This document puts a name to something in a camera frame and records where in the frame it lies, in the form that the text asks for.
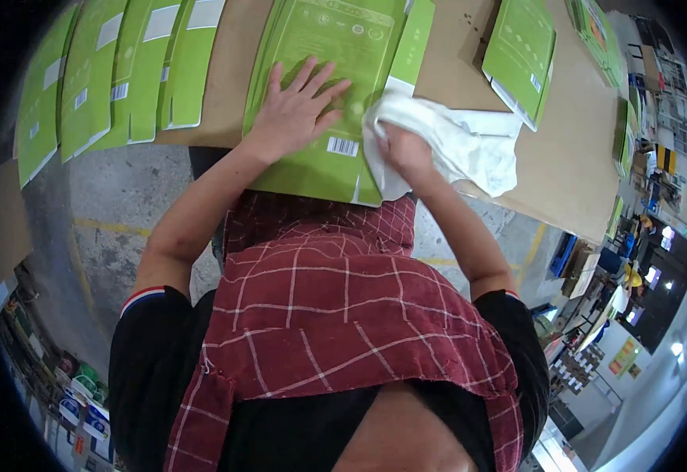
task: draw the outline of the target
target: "checkered cloth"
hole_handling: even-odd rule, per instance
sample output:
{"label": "checkered cloth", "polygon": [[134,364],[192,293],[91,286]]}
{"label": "checkered cloth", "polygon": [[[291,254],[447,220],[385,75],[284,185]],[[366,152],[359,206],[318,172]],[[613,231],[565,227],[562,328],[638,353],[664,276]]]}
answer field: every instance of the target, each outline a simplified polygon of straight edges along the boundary
{"label": "checkered cloth", "polygon": [[215,472],[233,402],[410,378],[486,401],[496,469],[516,470],[517,375],[499,334],[409,258],[414,203],[370,209],[247,192],[225,226],[225,273],[164,469]]}

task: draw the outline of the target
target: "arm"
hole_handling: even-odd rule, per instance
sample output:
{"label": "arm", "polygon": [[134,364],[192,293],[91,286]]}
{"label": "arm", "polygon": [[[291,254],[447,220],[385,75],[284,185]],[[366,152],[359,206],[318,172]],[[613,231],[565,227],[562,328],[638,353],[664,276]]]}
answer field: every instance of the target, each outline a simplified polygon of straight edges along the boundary
{"label": "arm", "polygon": [[432,149],[419,136],[384,124],[388,142],[380,154],[433,214],[459,267],[470,281],[472,300],[489,291],[516,291],[511,267],[480,217],[433,166]]}
{"label": "arm", "polygon": [[286,90],[281,90],[282,63],[273,66],[267,97],[252,130],[191,184],[155,226],[142,254],[133,292],[172,286],[188,297],[192,265],[231,204],[273,162],[307,146],[341,117],[340,110],[320,113],[348,89],[350,82],[345,79],[317,94],[335,65],[326,64],[310,79],[316,64],[317,59],[311,57]]}

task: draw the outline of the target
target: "striped sleeve trim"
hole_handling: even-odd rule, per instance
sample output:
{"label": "striped sleeve trim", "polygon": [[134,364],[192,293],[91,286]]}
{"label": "striped sleeve trim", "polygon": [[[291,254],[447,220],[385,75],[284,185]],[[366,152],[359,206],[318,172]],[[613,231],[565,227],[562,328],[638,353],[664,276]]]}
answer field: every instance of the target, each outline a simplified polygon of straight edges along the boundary
{"label": "striped sleeve trim", "polygon": [[150,297],[152,295],[162,295],[164,293],[165,287],[150,287],[138,291],[137,293],[131,295],[131,297],[129,297],[129,299],[123,305],[123,309],[121,310],[121,317],[123,317],[123,315],[126,313],[126,310],[128,310],[131,307],[131,305],[137,303],[142,298]]}

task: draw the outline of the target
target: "black shirt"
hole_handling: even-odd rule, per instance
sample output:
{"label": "black shirt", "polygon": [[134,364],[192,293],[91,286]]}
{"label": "black shirt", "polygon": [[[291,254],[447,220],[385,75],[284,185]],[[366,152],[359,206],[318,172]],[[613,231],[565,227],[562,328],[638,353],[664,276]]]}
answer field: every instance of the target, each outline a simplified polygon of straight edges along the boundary
{"label": "black shirt", "polygon": [[[198,362],[214,291],[192,307],[174,288],[124,311],[110,354],[110,414],[115,448],[132,472],[161,470],[170,429]],[[519,379],[523,458],[547,416],[548,368],[532,317],[516,297],[493,291],[475,307],[498,332]],[[406,381],[446,424],[478,470],[495,470],[485,401],[451,382]],[[233,405],[217,470],[331,470],[380,386]]]}

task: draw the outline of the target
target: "shirt sleeve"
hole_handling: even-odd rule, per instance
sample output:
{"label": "shirt sleeve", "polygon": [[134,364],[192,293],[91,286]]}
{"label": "shirt sleeve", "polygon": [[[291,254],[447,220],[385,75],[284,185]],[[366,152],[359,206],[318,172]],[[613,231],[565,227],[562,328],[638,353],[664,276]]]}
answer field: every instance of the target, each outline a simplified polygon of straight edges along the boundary
{"label": "shirt sleeve", "polygon": [[550,394],[548,362],[537,340],[532,314],[516,294],[505,290],[490,291],[477,298],[474,305],[480,316],[499,332],[517,371],[516,392],[522,410],[526,458],[545,425]]}
{"label": "shirt sleeve", "polygon": [[166,286],[140,291],[123,307],[110,350],[108,400],[115,449],[132,472],[162,469],[209,323],[202,304],[192,307]]}

